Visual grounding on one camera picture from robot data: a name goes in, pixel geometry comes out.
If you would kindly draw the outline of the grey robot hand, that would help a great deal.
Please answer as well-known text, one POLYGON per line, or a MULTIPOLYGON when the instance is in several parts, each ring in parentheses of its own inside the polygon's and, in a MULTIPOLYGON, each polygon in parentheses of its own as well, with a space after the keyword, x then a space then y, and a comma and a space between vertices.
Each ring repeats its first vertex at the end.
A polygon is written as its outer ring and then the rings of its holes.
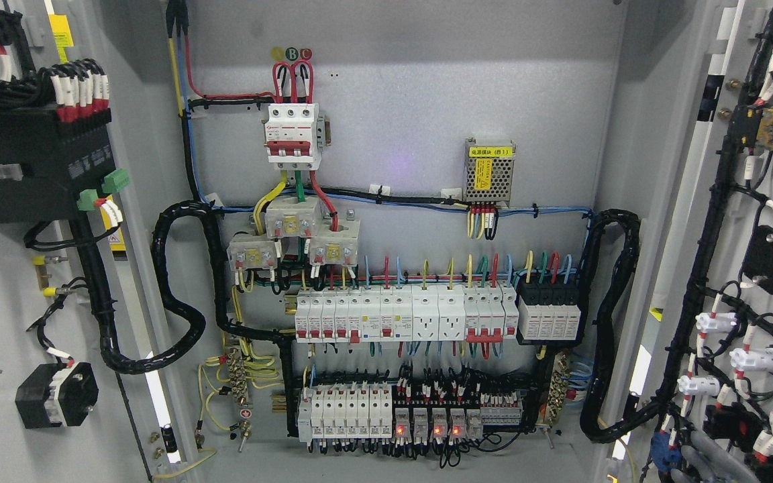
POLYGON ((690 432, 690 444, 680 449, 688 464, 696 468, 702 481, 715 482, 717 478, 736 482, 758 482, 754 471, 742 460, 718 446, 705 432, 690 432))

